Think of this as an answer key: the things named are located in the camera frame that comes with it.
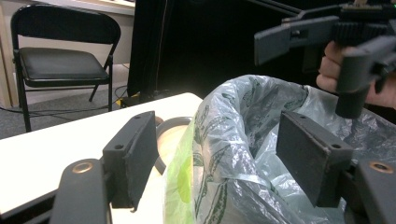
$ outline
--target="human hand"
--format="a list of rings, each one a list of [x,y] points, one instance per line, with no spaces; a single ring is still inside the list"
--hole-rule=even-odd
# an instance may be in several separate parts
[[[343,52],[350,49],[352,47],[342,48],[333,41],[326,46],[324,50],[325,56],[322,58],[319,75],[317,76],[317,84],[321,89],[335,92],[340,75],[340,64],[343,61]],[[396,73],[388,76],[384,88],[379,94],[375,93],[375,83],[372,82],[366,103],[396,109]]]

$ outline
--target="chair backrest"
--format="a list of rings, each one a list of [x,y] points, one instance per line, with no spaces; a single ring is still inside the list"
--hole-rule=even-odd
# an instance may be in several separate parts
[[[11,19],[12,45],[19,48],[18,35],[95,44],[120,40],[120,27],[111,17],[97,12],[55,5],[21,7]]]

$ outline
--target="white table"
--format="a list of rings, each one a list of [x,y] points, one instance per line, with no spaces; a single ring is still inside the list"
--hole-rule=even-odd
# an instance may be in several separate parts
[[[193,116],[202,100],[184,93],[0,141],[0,213],[58,188],[64,168],[102,157],[102,149],[133,116]],[[153,168],[137,212],[112,209],[113,223],[163,223],[163,179]]]

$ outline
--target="trash can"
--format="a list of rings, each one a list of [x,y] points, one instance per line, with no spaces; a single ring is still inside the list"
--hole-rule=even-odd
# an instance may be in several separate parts
[[[276,155],[282,110],[307,116],[355,148],[353,160],[396,162],[396,126],[363,110],[334,113],[337,97],[246,75],[200,104],[165,171],[165,223],[344,223],[346,203],[313,207]]]

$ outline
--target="clear plastic bag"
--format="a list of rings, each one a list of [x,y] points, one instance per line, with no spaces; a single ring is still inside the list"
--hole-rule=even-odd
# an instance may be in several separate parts
[[[289,110],[356,148],[354,160],[396,162],[396,127],[367,110],[340,118],[336,100],[272,77],[220,85],[199,106],[167,170],[165,223],[343,223],[345,203],[314,208],[276,156],[280,111]]]

